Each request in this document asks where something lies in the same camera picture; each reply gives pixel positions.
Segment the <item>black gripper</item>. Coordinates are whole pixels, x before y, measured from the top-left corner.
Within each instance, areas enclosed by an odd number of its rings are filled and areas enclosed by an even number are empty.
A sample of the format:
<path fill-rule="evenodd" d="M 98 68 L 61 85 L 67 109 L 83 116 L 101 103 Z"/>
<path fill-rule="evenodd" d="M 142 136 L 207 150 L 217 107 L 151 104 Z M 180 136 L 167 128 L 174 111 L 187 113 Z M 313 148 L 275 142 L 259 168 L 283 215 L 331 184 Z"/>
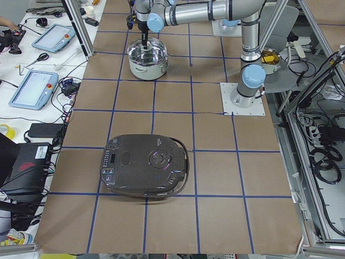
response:
<path fill-rule="evenodd" d="M 138 28 L 141 31 L 141 43 L 142 46 L 145 46 L 145 49 L 148 48 L 148 26 L 146 21 L 138 20 Z"/>

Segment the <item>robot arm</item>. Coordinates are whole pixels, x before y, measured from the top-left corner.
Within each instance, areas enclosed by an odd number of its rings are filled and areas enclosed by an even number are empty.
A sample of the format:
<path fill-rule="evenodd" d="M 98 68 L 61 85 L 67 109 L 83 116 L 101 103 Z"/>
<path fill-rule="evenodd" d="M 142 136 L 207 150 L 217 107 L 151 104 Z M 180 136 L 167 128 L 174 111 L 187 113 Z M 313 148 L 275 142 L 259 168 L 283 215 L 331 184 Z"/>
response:
<path fill-rule="evenodd" d="M 131 1 L 136 23 L 146 41 L 148 32 L 159 33 L 166 26 L 203 21 L 241 22 L 241 81 L 230 94 L 231 102 L 240 108 L 250 107 L 265 80 L 259 47 L 259 11 L 263 1 L 201 1 L 177 4 L 175 1 Z"/>

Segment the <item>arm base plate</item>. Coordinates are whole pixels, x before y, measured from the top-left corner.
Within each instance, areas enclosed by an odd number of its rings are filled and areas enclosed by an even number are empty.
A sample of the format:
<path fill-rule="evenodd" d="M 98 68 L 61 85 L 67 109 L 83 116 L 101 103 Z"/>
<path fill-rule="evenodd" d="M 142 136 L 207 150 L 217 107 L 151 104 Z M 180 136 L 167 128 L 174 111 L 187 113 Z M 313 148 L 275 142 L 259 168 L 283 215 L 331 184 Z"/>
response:
<path fill-rule="evenodd" d="M 238 83 L 220 83 L 223 113 L 225 115 L 265 116 L 262 96 L 243 97 L 237 91 Z"/>
<path fill-rule="evenodd" d="M 227 23 L 225 20 L 212 21 L 213 36 L 220 37 L 241 37 L 242 29 L 240 20 Z"/>

